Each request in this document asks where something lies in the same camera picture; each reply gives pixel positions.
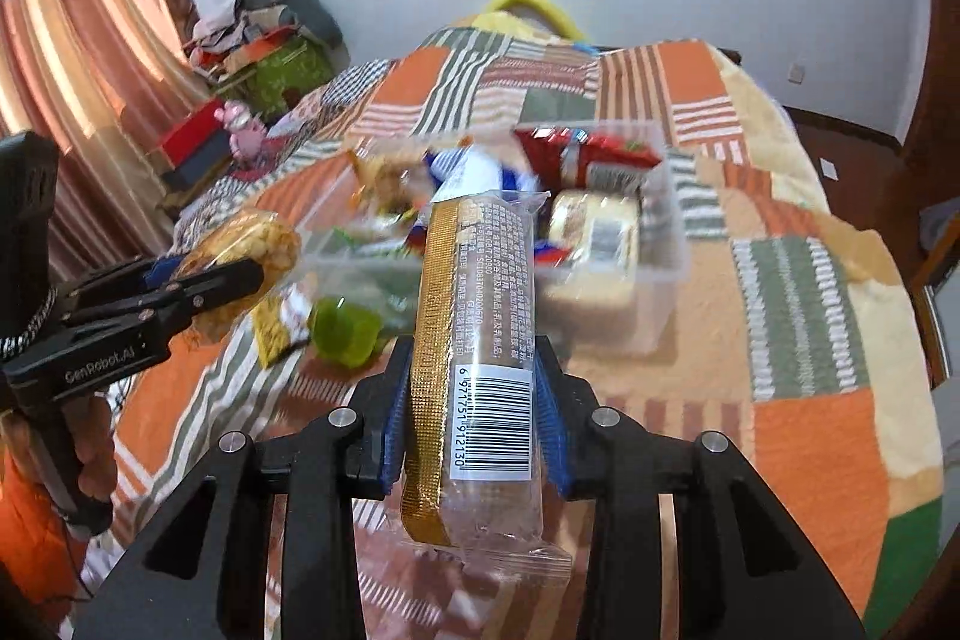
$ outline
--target blanket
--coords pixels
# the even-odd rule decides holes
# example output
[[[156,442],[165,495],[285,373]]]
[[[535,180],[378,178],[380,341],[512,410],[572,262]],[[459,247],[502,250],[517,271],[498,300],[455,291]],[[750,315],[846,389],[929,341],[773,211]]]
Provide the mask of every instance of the blanket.
[[[692,265],[656,352],[616,360],[574,350],[566,368],[587,378],[602,404],[650,431],[684,438],[726,432],[810,537],[871,636],[879,636],[933,565],[943,491],[912,308],[880,237],[829,215],[796,136],[717,50],[676,42],[598,55],[559,41],[445,29],[327,116],[296,164],[219,199],[216,218],[203,227],[244,203],[301,227],[334,223],[336,215],[317,215],[315,203],[349,165],[340,153],[344,137],[584,118],[664,126]],[[88,557],[95,574],[109,569],[221,434],[297,431],[344,404],[358,379],[309,351],[261,370],[248,319],[221,344],[190,349],[178,338],[172,352],[136,379],[120,416],[116,518]],[[664,637],[675,637],[667,501],[662,510]],[[357,501],[368,635],[573,637],[592,507],[563,504],[546,487],[544,516],[545,537],[574,557],[563,588],[498,582],[399,546],[382,533],[382,506]],[[267,637],[282,589],[282,506],[272,536]]]

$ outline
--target orange sleeve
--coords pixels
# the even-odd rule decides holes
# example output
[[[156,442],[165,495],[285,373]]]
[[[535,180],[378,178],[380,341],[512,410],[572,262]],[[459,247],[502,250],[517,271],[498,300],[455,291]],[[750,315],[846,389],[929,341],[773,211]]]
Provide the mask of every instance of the orange sleeve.
[[[51,597],[73,596],[77,578],[69,555],[80,565],[86,543],[67,535],[54,513],[50,497],[41,486],[24,480],[10,453],[4,455],[4,480],[0,485],[0,563],[17,588],[34,605]],[[51,626],[69,612],[66,600],[46,603],[40,608]]]

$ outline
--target hand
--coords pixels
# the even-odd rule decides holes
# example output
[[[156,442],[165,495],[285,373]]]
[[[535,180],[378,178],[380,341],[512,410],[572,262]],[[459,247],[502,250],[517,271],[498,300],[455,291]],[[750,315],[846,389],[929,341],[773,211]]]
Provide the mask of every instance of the hand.
[[[100,396],[74,399],[64,405],[67,428],[73,434],[77,458],[83,464],[77,485],[88,497],[109,501],[117,485],[117,465],[113,460],[113,437],[110,434],[110,408]],[[30,427],[17,413],[0,418],[3,434],[13,462],[20,474],[39,483],[40,473],[30,444]]]

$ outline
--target green candy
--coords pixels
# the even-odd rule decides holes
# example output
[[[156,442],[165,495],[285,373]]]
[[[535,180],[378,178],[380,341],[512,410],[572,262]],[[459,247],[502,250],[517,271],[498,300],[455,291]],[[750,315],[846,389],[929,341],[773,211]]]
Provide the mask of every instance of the green candy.
[[[342,297],[325,297],[310,311],[309,326],[322,359],[357,369],[373,355],[383,321],[373,311]]]

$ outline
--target wall socket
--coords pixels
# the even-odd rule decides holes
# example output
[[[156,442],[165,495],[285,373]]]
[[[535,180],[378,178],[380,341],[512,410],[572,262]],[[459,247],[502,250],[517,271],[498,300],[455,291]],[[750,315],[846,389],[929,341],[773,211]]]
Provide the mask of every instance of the wall socket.
[[[806,76],[806,67],[802,63],[790,64],[790,71],[786,73],[786,78],[794,85],[800,85]]]

